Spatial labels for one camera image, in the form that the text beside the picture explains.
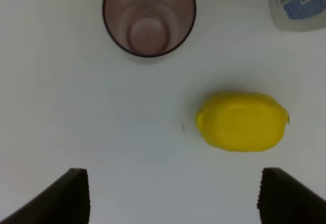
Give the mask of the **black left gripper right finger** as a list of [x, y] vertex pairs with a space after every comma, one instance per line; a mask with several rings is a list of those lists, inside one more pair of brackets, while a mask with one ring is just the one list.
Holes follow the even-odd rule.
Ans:
[[262, 223], [325, 223], [325, 200], [277, 167], [262, 171], [257, 209]]

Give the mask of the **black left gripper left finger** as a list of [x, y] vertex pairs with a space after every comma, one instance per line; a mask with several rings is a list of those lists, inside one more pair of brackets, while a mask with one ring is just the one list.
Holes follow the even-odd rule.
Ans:
[[88, 172], [71, 168], [1, 223], [89, 223], [90, 211]]

